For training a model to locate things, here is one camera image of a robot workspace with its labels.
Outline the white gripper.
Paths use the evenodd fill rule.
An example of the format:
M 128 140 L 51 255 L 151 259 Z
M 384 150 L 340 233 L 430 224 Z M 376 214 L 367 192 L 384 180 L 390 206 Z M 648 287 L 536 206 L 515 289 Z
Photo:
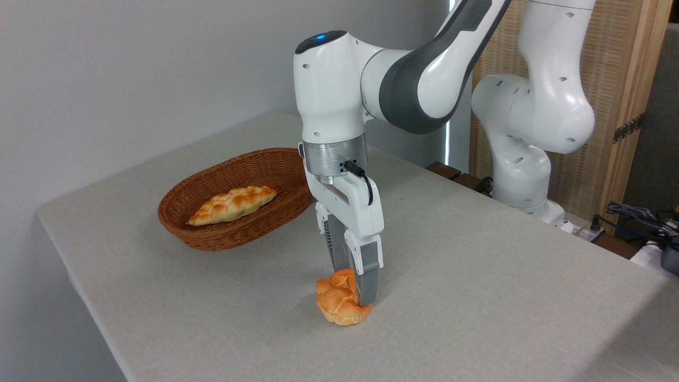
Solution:
M 308 169 L 305 173 L 333 269 L 352 267 L 359 306 L 369 306 L 376 300 L 378 271 L 384 266 L 379 235 L 384 218 L 377 186 L 353 172 L 334 177 L 332 185 L 321 183 Z

